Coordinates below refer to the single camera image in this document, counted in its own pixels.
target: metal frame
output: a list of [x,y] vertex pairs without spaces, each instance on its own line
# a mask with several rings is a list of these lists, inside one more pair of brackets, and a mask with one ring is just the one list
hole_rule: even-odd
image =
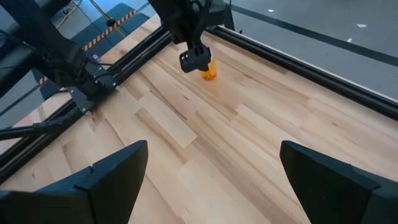
[[[236,32],[222,27],[214,27],[207,31],[266,60],[285,67],[286,69],[291,70],[317,84],[329,88],[357,103],[371,108],[372,110],[398,120],[398,104],[394,101],[383,98],[375,93],[371,93],[370,91],[362,89],[345,80],[341,80],[330,73],[324,72],[305,62],[292,58],[289,55],[271,49],[270,47],[262,45]],[[171,39],[171,35],[163,26],[151,33],[150,36],[116,62],[116,65],[119,65],[124,69],[121,73],[114,76],[115,82],[118,85],[122,84],[122,82],[133,75],[135,71],[171,43]],[[68,115],[69,119],[67,123],[65,123],[65,128],[63,130],[55,133],[43,134],[41,136],[24,138],[0,156],[0,184],[29,162],[40,151],[46,148],[84,114],[80,112],[76,108],[76,104],[70,100],[45,121],[53,121],[54,119],[65,115]]]
[[103,72],[98,70],[98,65],[87,62],[84,50],[64,38],[35,1],[0,0],[0,5],[29,34],[35,34],[23,38],[38,57],[44,58],[34,67],[54,83],[70,89],[83,112],[101,100],[104,95],[101,93],[114,88],[113,80],[100,76]]

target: black cable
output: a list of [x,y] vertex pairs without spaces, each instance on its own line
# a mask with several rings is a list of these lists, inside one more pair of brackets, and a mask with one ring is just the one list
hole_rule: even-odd
[[[83,13],[83,15],[85,15],[85,17],[86,17],[86,18],[89,20],[89,22],[98,30],[98,32],[99,32],[100,34],[102,34],[103,32],[101,31],[101,29],[98,28],[98,26],[95,25],[95,23],[87,16],[87,14],[81,9],[81,7],[80,7],[79,5],[76,5],[76,7],[81,11],[81,13]],[[105,37],[105,39],[106,39],[110,44],[112,44],[111,41],[108,40],[107,37]]]
[[118,23],[115,23],[115,25],[116,25],[116,27],[121,28],[124,32],[126,32],[127,35],[130,34],[129,32],[127,32],[127,30],[122,25],[119,25]]
[[99,63],[99,62],[95,62],[94,60],[92,60],[91,58],[88,58],[89,63],[92,63],[94,65],[105,65],[105,66],[110,66],[111,68],[115,68],[116,70],[113,72],[108,72],[105,74],[112,74],[115,75],[116,73],[122,72],[122,67],[120,67],[119,65],[115,65],[113,63]]

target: light wood plank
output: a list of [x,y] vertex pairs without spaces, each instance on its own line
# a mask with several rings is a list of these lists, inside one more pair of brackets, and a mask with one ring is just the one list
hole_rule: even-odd
[[286,139],[398,180],[396,121],[210,34],[203,41],[216,80],[180,71],[186,46],[170,44],[1,188],[36,190],[140,139],[149,161],[130,223],[309,223],[279,160]]

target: yellow black hazard stripe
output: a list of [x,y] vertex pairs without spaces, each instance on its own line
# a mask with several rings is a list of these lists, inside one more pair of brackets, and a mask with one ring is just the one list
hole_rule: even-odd
[[120,20],[116,21],[115,25],[108,27],[102,34],[98,35],[96,38],[94,38],[92,41],[88,42],[83,49],[85,51],[89,50],[92,48],[94,45],[96,45],[99,41],[103,40],[107,35],[110,35],[117,27],[119,27],[121,24],[126,22],[128,19],[130,19],[134,14],[136,13],[135,10],[130,11],[127,13],[125,16],[123,16]]

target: black metal rail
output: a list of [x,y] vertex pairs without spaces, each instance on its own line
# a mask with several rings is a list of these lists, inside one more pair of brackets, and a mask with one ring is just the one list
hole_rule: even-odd
[[[123,67],[122,72],[115,74],[115,82],[118,85],[122,84],[123,81],[133,75],[136,70],[142,67],[169,43],[171,43],[171,36],[164,27],[155,30],[115,63],[117,66]],[[84,114],[77,109],[76,104],[72,100],[69,100],[49,116],[45,122],[53,121],[65,115],[68,115],[69,118],[65,122],[63,130],[21,139],[0,156],[0,184],[33,159],[66,129],[83,117]]]
[[368,91],[353,83],[342,80],[330,73],[317,69],[307,63],[289,57],[286,54],[266,47],[256,41],[248,39],[222,27],[208,29],[208,32],[216,35],[232,44],[248,50],[270,62],[284,67],[303,76],[321,86],[324,86],[340,95],[362,104],[380,114],[398,120],[398,103],[381,95]]

